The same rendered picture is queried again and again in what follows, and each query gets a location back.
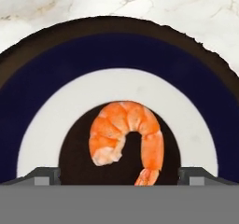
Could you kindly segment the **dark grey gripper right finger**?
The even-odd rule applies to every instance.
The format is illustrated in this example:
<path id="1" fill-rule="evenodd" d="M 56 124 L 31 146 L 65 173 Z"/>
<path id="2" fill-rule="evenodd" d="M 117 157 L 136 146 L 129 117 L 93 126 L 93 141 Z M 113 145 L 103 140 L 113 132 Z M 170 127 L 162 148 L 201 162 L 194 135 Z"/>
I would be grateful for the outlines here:
<path id="1" fill-rule="evenodd" d="M 232 181 L 216 177 L 202 167 L 181 167 L 178 169 L 178 186 L 232 186 Z"/>

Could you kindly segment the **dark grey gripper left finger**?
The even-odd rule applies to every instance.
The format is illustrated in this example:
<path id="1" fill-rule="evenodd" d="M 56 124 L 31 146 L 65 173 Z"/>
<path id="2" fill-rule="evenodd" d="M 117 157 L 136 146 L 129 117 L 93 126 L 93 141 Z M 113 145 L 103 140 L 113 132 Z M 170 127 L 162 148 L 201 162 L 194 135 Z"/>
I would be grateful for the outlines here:
<path id="1" fill-rule="evenodd" d="M 58 167 L 36 167 L 26 176 L 6 182 L 6 185 L 19 186 L 58 186 L 60 180 L 61 169 Z"/>

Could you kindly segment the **blue and white round plate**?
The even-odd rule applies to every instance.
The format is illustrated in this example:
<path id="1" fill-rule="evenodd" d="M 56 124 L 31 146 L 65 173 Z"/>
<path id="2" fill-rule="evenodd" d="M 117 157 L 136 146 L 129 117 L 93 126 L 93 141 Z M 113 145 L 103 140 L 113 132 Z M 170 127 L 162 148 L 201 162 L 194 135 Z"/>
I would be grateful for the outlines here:
<path id="1" fill-rule="evenodd" d="M 96 166 L 90 128 L 108 104 L 133 101 L 161 125 L 162 170 L 202 167 L 239 183 L 239 76 L 192 38 L 150 21 L 97 17 L 51 26 L 0 54 L 0 184 L 58 167 L 65 185 L 134 185 L 141 135 Z"/>

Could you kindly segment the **orange shrimp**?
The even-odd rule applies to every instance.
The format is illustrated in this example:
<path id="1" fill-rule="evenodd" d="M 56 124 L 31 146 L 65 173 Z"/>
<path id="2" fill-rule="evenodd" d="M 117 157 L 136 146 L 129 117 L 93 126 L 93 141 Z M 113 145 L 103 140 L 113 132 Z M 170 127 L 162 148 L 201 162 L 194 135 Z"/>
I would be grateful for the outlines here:
<path id="1" fill-rule="evenodd" d="M 91 160 L 96 166 L 118 162 L 129 133 L 141 135 L 143 170 L 134 184 L 153 186 L 162 170 L 164 138 L 155 115 L 137 102 L 112 102 L 99 112 L 90 128 Z"/>

